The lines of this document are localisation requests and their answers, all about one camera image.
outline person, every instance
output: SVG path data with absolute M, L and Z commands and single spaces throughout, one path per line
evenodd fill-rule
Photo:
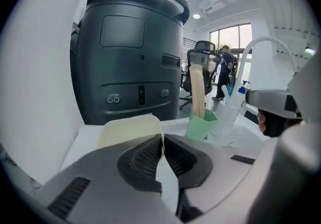
M 257 120 L 258 120 L 259 130 L 263 133 L 266 130 L 266 125 L 265 125 L 266 117 L 264 116 L 263 113 L 259 112 L 257 115 Z M 284 130 L 286 128 L 293 126 L 293 125 L 300 124 L 300 122 L 301 122 L 301 119 L 287 119 L 286 126 L 284 127 Z
M 217 93 L 216 97 L 212 97 L 213 100 L 223 100 L 224 93 L 222 91 L 222 85 L 228 84 L 229 74 L 233 67 L 233 54 L 230 53 L 230 48 L 227 45 L 224 45 L 223 48 L 223 55 L 221 60 L 221 72 L 219 75 L 219 80 L 217 82 Z

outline white countertop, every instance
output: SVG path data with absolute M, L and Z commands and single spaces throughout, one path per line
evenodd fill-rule
M 161 122 L 163 133 L 184 136 L 188 118 Z M 103 126 L 82 126 L 73 142 L 61 170 L 80 159 L 85 154 L 97 149 L 97 143 Z M 258 126 L 247 118 L 239 115 L 234 128 L 223 137 L 208 134 L 205 143 L 238 148 L 261 148 L 264 140 L 268 139 L 258 129 Z M 161 199 L 172 213 L 175 213 L 178 203 L 178 180 L 171 170 L 165 157 L 158 163 L 156 180 L 162 184 Z
M 188 124 L 188 118 L 161 122 L 164 133 L 184 136 Z M 67 156 L 61 166 L 65 169 L 85 154 L 97 149 L 98 139 L 103 126 L 82 126 L 78 136 L 73 142 Z M 214 137 L 209 134 L 205 143 L 238 148 L 260 148 L 262 142 L 268 139 L 258 129 L 257 124 L 239 115 L 235 121 L 234 128 L 223 137 Z

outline office chair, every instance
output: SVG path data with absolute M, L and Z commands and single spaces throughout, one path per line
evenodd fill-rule
M 191 49 L 187 52 L 187 63 L 188 63 L 188 72 L 186 74 L 186 78 L 183 82 L 183 89 L 190 94 L 186 97 L 180 97 L 181 100 L 185 100 L 179 109 L 182 110 L 184 106 L 190 104 L 192 102 L 192 84 L 191 84 L 191 76 L 190 76 L 190 66 L 192 64 L 200 64 L 203 66 L 203 78 L 204 78 L 204 91 L 205 95 L 212 91 L 212 79 L 214 73 L 217 70 L 217 66 L 221 62 L 221 56 L 215 53 L 215 44 L 209 41 L 198 41 L 195 45 L 194 49 Z M 215 68 L 212 74 L 207 70 L 207 66 L 209 61 L 215 62 Z

